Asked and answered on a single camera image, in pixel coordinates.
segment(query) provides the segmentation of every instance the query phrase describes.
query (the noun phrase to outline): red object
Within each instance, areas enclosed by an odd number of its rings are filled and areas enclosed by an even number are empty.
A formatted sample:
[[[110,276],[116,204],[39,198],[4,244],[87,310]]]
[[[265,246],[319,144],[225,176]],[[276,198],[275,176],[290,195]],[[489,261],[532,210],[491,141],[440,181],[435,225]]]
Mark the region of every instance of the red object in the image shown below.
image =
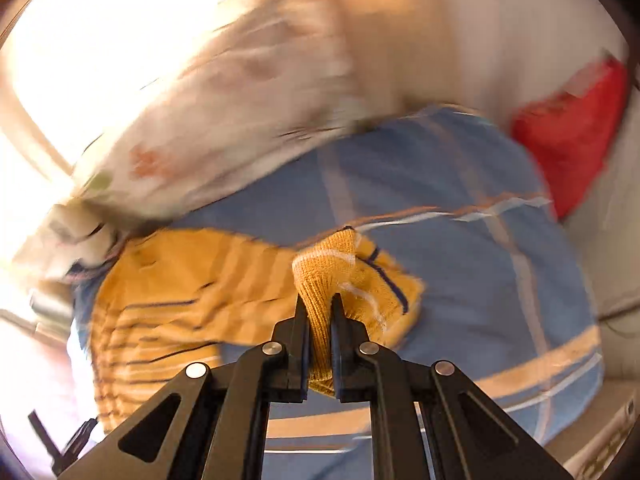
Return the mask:
[[[577,72],[555,95],[519,110],[513,139],[537,160],[559,219],[580,204],[616,135],[626,103],[626,69],[607,56]]]

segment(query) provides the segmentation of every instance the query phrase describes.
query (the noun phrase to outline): blue blanket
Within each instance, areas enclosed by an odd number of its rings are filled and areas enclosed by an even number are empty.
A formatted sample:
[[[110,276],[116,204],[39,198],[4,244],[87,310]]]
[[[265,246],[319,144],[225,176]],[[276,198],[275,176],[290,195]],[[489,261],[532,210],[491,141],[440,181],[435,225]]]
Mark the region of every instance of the blue blanket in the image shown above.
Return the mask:
[[[430,107],[307,153],[172,228],[293,247],[345,224],[366,232],[427,287],[398,353],[454,362],[546,442],[602,378],[582,276],[548,204],[519,145],[473,114]],[[76,290],[84,344],[101,281]],[[222,355],[233,361],[243,350],[224,346]],[[370,440],[348,423],[362,407],[314,393],[302,405],[274,404],[271,418],[287,423],[270,432],[264,478],[368,478]]]

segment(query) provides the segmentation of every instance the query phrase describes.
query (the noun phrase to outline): metal screw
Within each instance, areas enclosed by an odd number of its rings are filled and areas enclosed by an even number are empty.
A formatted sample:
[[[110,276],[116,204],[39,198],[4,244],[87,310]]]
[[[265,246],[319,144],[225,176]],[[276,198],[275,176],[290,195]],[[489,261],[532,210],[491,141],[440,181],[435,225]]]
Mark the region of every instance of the metal screw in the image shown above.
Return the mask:
[[[207,365],[202,363],[191,363],[187,366],[187,377],[197,379],[207,373]]]
[[[380,350],[380,347],[371,341],[364,342],[360,345],[360,351],[364,355],[375,355]]]
[[[436,373],[439,375],[453,375],[456,371],[456,367],[449,361],[438,361],[436,363]]]
[[[277,355],[282,352],[282,345],[277,341],[269,341],[262,345],[262,352],[267,355]]]

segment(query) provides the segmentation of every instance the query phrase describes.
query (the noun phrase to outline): yellow ribbed fabric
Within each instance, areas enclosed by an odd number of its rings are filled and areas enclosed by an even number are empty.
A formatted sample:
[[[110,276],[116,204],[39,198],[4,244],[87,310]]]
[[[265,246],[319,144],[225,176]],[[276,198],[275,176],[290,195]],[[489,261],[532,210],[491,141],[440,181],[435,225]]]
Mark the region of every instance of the yellow ribbed fabric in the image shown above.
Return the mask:
[[[109,432],[192,362],[222,364],[218,343],[253,346],[291,317],[298,294],[312,332],[310,387],[333,393],[330,302],[371,340],[394,346],[418,316],[422,283],[352,229],[295,253],[216,230],[160,230],[127,243],[95,300],[95,400]]]

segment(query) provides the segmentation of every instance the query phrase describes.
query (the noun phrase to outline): triangular cutout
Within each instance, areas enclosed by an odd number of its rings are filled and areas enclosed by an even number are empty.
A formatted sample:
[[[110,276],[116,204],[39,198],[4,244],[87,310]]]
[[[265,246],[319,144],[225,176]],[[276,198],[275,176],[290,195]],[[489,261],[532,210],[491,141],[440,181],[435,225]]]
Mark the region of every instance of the triangular cutout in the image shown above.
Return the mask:
[[[120,439],[118,443],[120,450],[144,462],[153,462],[158,456],[178,406],[180,406],[180,395],[169,395]]]
[[[487,458],[500,456],[516,449],[517,437],[495,418],[472,393],[459,394],[458,400],[478,449]]]

